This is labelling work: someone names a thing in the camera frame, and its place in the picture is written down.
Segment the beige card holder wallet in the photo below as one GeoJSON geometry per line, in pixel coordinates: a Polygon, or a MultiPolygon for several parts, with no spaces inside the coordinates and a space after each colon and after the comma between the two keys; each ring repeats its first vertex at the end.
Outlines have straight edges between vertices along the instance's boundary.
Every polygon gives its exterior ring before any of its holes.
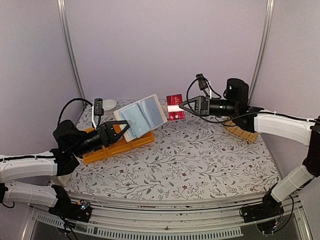
{"type": "Polygon", "coordinates": [[[156,94],[117,109],[113,115],[117,121],[128,122],[129,128],[123,134],[127,142],[142,137],[168,121],[156,94]]]}

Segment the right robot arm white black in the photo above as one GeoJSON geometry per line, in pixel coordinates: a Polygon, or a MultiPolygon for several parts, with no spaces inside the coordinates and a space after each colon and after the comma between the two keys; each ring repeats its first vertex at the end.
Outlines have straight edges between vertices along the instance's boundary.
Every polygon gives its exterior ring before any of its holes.
{"type": "Polygon", "coordinates": [[[211,98],[209,81],[197,74],[195,83],[204,95],[187,97],[178,106],[207,123],[223,124],[231,121],[233,126],[248,133],[270,134],[290,139],[308,147],[306,158],[286,177],[277,182],[263,197],[258,213],[269,218],[278,210],[278,203],[302,189],[320,175],[320,120],[301,118],[268,111],[249,105],[249,85],[238,78],[229,78],[223,94],[211,98]],[[210,121],[209,116],[226,117],[223,121],[210,121]]]}

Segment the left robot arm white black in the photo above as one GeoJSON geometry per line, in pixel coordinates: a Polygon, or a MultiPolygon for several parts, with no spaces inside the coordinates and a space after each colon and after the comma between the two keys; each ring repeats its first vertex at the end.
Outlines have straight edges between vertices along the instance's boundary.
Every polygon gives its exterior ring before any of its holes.
{"type": "Polygon", "coordinates": [[[63,217],[74,213],[74,205],[61,185],[38,186],[19,179],[71,174],[84,155],[116,143],[130,125],[126,120],[107,121],[90,132],[77,129],[71,120],[57,125],[53,136],[57,148],[43,153],[4,156],[0,159],[0,202],[21,202],[56,209],[63,217]]]}

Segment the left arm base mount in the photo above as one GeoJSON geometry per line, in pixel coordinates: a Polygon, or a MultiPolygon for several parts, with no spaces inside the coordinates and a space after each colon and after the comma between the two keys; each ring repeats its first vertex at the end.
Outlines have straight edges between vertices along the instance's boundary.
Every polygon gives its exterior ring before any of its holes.
{"type": "Polygon", "coordinates": [[[88,223],[92,215],[92,207],[86,203],[73,203],[69,200],[59,199],[55,206],[50,207],[48,212],[63,219],[75,220],[88,223]]]}

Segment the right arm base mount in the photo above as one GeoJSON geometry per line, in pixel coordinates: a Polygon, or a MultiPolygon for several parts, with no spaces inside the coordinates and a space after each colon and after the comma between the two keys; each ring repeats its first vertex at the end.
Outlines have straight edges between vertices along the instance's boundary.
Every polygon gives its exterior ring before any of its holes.
{"type": "Polygon", "coordinates": [[[284,213],[282,204],[276,202],[262,202],[257,204],[245,204],[240,210],[239,214],[245,223],[260,221],[272,217],[281,217],[284,213]]]}

